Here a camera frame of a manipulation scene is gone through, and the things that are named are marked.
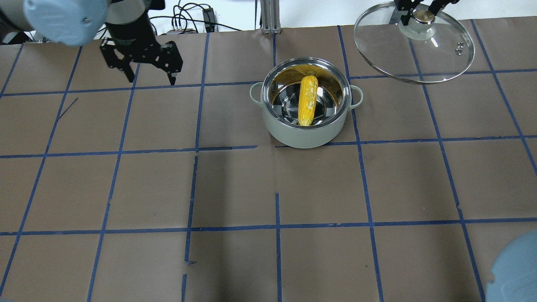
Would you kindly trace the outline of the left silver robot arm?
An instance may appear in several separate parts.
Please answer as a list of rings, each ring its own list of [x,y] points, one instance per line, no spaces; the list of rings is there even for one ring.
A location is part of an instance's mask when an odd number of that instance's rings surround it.
[[[1,39],[10,33],[41,32],[48,40],[84,46],[102,26],[110,37],[100,44],[106,65],[134,80],[131,63],[151,64],[176,83],[183,59],[174,41],[159,44],[148,12],[163,10],[163,0],[2,0]]]

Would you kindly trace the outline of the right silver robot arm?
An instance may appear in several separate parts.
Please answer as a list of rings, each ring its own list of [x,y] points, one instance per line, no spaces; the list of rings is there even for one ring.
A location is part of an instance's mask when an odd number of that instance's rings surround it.
[[[468,31],[443,10],[454,0],[396,0],[395,17],[401,32],[412,42],[430,43],[426,59],[433,61],[435,73],[445,82],[468,71],[475,57],[475,46]],[[487,286],[488,302],[535,302],[536,232],[531,231],[509,243],[495,260],[494,280]]]

